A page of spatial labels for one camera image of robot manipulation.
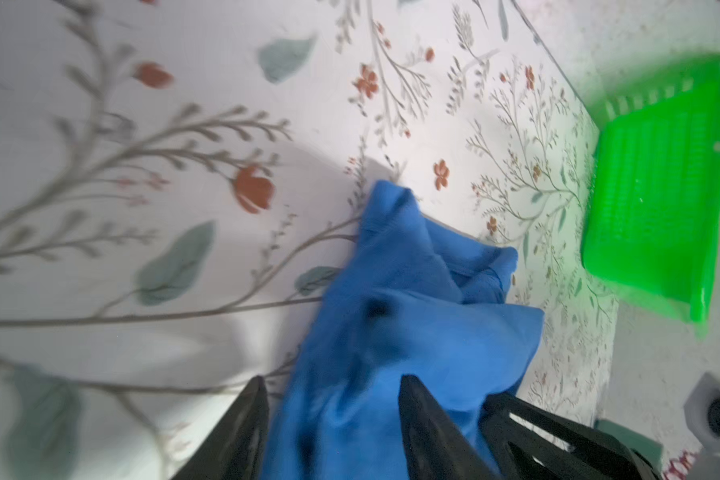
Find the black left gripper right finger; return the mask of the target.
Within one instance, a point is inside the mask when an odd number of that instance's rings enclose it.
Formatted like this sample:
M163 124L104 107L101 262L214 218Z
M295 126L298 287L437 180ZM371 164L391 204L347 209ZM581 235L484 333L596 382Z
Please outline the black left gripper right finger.
M401 378L398 405L411 480L498 477L418 377L404 375Z

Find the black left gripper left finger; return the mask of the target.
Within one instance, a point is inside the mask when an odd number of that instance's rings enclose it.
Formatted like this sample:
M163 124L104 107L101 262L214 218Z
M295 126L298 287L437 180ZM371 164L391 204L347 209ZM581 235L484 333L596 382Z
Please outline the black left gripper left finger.
M269 427L265 380L253 377L173 480L257 479Z

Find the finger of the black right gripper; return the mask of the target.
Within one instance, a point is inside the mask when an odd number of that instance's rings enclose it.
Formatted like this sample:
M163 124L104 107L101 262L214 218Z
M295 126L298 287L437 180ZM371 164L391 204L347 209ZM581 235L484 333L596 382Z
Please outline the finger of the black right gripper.
M480 432L503 479L658 479L615 437L509 393L485 398Z

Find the blue tank top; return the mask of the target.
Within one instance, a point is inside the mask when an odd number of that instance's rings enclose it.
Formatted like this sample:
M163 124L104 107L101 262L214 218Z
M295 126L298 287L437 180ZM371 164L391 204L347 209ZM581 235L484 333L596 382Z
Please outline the blue tank top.
M542 336L540 309L506 298L511 247L426 218L376 183L355 252L323 296L268 434L265 479L404 479L398 395L418 377L487 464L484 399L515 393Z

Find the grey blue cup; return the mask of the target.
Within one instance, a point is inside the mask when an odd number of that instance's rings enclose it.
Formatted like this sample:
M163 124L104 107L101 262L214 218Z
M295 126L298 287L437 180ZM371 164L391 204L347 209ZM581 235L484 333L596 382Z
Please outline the grey blue cup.
M597 419L594 428L640 454L656 471L661 470L663 445L658 441L606 419Z

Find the green plastic basket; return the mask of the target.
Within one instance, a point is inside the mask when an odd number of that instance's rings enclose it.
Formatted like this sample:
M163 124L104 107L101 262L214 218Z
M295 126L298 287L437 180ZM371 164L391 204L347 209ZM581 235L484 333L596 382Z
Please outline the green plastic basket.
M653 71L592 116L585 269L624 301L704 328L720 231L720 54Z

